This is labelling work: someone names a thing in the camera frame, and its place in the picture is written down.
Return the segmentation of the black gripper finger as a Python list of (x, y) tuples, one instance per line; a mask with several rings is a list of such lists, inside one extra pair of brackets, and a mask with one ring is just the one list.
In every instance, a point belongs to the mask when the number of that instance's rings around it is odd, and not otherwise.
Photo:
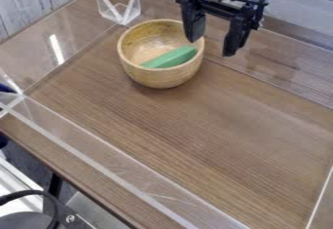
[(228, 31), (223, 39), (221, 55), (232, 57), (239, 48), (245, 44), (251, 32), (251, 25), (241, 16), (235, 16), (228, 25)]
[(185, 38), (193, 43), (205, 30), (205, 14), (200, 4), (192, 0), (180, 0), (180, 14)]

